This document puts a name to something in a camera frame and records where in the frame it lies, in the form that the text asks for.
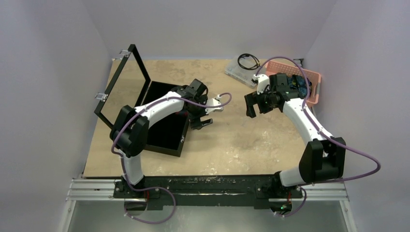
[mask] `cable clip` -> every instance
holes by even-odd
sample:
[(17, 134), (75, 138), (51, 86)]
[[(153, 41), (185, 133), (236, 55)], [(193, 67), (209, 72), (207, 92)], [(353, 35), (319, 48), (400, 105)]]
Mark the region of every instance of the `cable clip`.
[(307, 105), (303, 106), (300, 111), (305, 111), (307, 107), (308, 107)]

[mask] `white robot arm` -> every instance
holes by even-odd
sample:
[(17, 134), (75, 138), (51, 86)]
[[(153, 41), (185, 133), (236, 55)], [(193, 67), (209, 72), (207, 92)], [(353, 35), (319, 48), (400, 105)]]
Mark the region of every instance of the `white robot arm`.
[[(270, 77), (261, 74), (255, 79), (258, 81), (257, 91), (245, 95), (247, 116), (256, 117), (253, 109), (255, 104), (258, 105), (261, 114), (279, 108), (295, 125), (306, 145), (298, 166), (275, 174), (277, 188), (342, 177), (345, 149), (329, 142), (318, 133), (318, 130), (302, 110), (303, 99), (299, 91), (290, 89), (287, 76), (283, 73)], [(317, 121), (309, 109), (306, 112), (321, 132), (333, 138), (332, 134)], [(334, 138), (334, 140), (345, 145), (342, 138)]]
[[(131, 108), (124, 106), (118, 114), (116, 122), (110, 133), (110, 138), (115, 140), (119, 131), (130, 120), (136, 112), (142, 113), (127, 128), (117, 141), (117, 148), (124, 159), (124, 169), (127, 173), (128, 180), (132, 185), (138, 184), (144, 177), (141, 169), (141, 151), (146, 145), (146, 138), (149, 128), (161, 119), (173, 113), (187, 110), (190, 125), (193, 129), (200, 129), (212, 124), (212, 119), (200, 121), (200, 118), (214, 111), (222, 111), (223, 106), (220, 103), (220, 96), (208, 99), (204, 94), (206, 86), (195, 79), (189, 86), (176, 87), (168, 92), (165, 96), (155, 100), (158, 103), (150, 102), (148, 104)], [(205, 105), (209, 108), (195, 106), (186, 103), (183, 99), (191, 102)]]

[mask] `metal hinge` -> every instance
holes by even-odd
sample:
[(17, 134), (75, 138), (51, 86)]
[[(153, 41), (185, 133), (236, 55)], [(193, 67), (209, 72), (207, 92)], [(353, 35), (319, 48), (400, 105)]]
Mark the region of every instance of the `metal hinge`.
[(101, 102), (105, 102), (107, 98), (108, 98), (108, 94), (105, 94), (105, 93), (97, 93), (97, 95), (95, 95), (95, 99), (98, 99)]
[(123, 59), (124, 57), (130, 57), (130, 55), (131, 55), (131, 52), (130, 51), (128, 51), (128, 50), (121, 50), (120, 51), (120, 53), (119, 53), (119, 55), (118, 55), (118, 57), (117, 58), (115, 58), (114, 60), (116, 60), (116, 59)]

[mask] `pink basket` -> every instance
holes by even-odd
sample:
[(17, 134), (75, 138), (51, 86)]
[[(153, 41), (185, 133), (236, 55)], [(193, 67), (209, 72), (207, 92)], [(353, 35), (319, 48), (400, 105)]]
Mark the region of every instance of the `pink basket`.
[[(309, 81), (312, 82), (312, 93), (309, 99), (306, 101), (308, 107), (312, 107), (314, 104), (319, 101), (319, 91), (320, 91), (320, 82), (321, 75), (317, 72), (312, 72), (310, 70), (303, 69), (307, 75)], [(266, 75), (270, 76), (276, 73), (285, 73), (288, 76), (293, 74), (303, 76), (299, 69), (292, 65), (282, 64), (276, 61), (270, 61), (266, 67)]]

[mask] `purple wall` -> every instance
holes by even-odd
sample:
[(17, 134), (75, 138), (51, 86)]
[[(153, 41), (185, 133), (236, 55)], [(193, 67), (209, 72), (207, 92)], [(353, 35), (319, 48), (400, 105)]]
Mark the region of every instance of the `purple wall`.
[(2, 0), (0, 31), (0, 231), (55, 232), (109, 55), (80, 0)]
[(83, 0), (114, 57), (232, 58), (308, 52), (336, 0)]
[[(339, 0), (306, 56), (323, 74), (321, 123), (381, 162), (379, 173), (346, 183), (363, 232), (410, 229), (409, 12), (408, 0)], [(344, 176), (373, 168), (348, 152)]]

